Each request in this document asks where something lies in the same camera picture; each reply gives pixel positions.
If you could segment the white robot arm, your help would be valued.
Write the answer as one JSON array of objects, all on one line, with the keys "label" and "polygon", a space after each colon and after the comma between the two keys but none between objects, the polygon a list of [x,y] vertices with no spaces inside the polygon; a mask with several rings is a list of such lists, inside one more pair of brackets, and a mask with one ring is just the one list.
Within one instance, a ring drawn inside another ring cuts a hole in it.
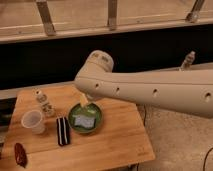
[{"label": "white robot arm", "polygon": [[213,62],[136,73],[113,73],[112,57],[93,51],[77,73],[76,88],[108,97],[213,118]]}]

